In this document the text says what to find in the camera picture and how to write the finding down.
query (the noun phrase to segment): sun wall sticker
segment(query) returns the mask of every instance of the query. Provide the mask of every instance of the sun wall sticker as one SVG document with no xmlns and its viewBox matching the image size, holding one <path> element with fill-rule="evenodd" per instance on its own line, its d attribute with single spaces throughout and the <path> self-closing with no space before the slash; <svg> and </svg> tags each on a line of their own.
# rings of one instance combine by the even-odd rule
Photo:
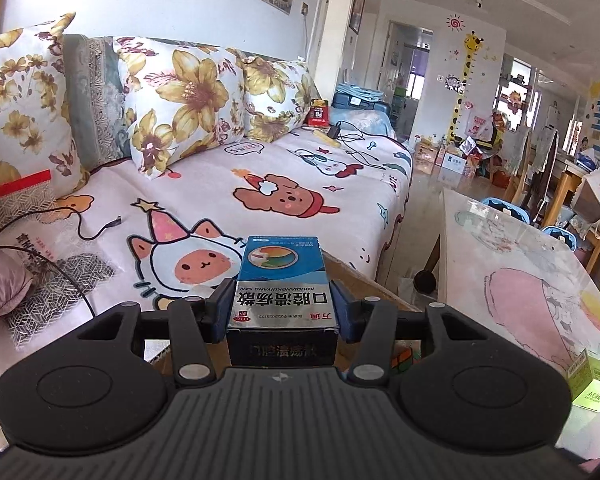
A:
<svg viewBox="0 0 600 480">
<path fill-rule="evenodd" d="M 462 31 L 464 30 L 464 20 L 457 14 L 454 14 L 446 19 L 446 26 L 452 30 Z"/>
</svg>

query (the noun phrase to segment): suitcase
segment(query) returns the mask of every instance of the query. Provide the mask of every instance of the suitcase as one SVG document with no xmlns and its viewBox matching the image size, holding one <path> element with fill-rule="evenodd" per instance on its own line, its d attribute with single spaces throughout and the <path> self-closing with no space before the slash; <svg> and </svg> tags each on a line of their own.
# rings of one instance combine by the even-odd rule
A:
<svg viewBox="0 0 600 480">
<path fill-rule="evenodd" d="M 336 92 L 333 95 L 331 106 L 339 108 L 340 110 L 378 110 L 379 112 L 387 114 L 387 117 L 390 117 L 391 113 L 391 107 L 387 103 L 383 103 L 382 101 L 365 101 L 364 99 L 359 99 L 349 94 L 343 94 L 342 92 Z"/>
</svg>

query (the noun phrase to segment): cartoon dog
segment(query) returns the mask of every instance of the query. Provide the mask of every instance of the cartoon dog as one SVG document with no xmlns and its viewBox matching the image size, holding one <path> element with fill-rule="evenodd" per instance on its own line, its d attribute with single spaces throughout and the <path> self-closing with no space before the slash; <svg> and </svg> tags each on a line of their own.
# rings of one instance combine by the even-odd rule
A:
<svg viewBox="0 0 600 480">
<path fill-rule="evenodd" d="M 211 220 L 187 230 L 171 214 L 150 210 L 152 240 L 132 235 L 127 239 L 136 258 L 143 298 L 155 294 L 154 307 L 166 306 L 165 298 L 207 297 L 225 278 L 237 276 L 245 243 L 225 235 Z"/>
<path fill-rule="evenodd" d="M 234 196 L 247 209 L 275 211 L 298 218 L 340 211 L 340 208 L 325 206 L 320 193 L 300 187 L 286 176 L 267 174 L 262 178 L 249 173 L 244 179 L 255 189 L 239 187 L 234 190 Z"/>
<path fill-rule="evenodd" d="M 332 160 L 324 155 L 309 152 L 308 150 L 295 150 L 291 153 L 299 156 L 307 164 L 311 164 L 312 166 L 318 168 L 320 173 L 329 176 L 336 176 L 338 178 L 345 178 L 349 175 L 355 175 L 357 170 L 362 170 L 364 168 L 362 164 L 345 164 L 344 162 Z"/>
</svg>

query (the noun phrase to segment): speech bubble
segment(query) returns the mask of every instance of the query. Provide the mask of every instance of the speech bubble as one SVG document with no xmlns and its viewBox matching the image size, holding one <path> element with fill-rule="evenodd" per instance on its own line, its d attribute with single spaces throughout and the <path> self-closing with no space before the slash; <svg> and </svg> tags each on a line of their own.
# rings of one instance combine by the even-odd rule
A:
<svg viewBox="0 0 600 480">
<path fill-rule="evenodd" d="M 240 144 L 234 144 L 224 149 L 227 153 L 232 155 L 246 155 L 247 153 L 261 153 L 264 150 L 264 144 L 259 142 L 253 142 L 248 140 L 247 142 L 241 142 Z"/>
</svg>

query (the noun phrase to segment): pink cartoon print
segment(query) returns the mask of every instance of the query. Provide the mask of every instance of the pink cartoon print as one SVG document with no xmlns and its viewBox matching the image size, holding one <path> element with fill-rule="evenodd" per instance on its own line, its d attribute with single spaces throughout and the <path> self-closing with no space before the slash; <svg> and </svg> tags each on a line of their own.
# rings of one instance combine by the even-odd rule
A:
<svg viewBox="0 0 600 480">
<path fill-rule="evenodd" d="M 344 162 L 332 160 L 324 155 L 309 152 L 308 150 L 295 150 L 291 153 L 299 156 L 307 164 L 315 166 L 320 173 L 337 178 L 355 175 L 358 170 L 364 168 L 362 164 L 345 164 Z"/>
<path fill-rule="evenodd" d="M 247 209 L 274 211 L 298 218 L 340 211 L 340 208 L 324 205 L 324 198 L 320 193 L 305 189 L 286 176 L 269 173 L 261 177 L 244 170 L 235 170 L 234 173 L 243 177 L 253 187 L 239 187 L 234 190 L 234 196 Z"/>
<path fill-rule="evenodd" d="M 525 350 L 566 370 L 572 358 L 554 317 L 562 327 L 570 323 L 568 318 L 555 315 L 555 301 L 550 298 L 549 304 L 545 285 L 543 280 L 522 270 L 496 270 L 485 279 L 487 307 L 493 320 Z"/>
<path fill-rule="evenodd" d="M 242 238 L 225 235 L 209 219 L 188 230 L 157 202 L 138 199 L 132 205 L 147 213 L 150 232 L 150 238 L 131 235 L 126 240 L 140 278 L 134 286 L 144 289 L 143 298 L 154 297 L 155 308 L 186 296 L 207 297 L 222 280 L 237 276 Z"/>
</svg>

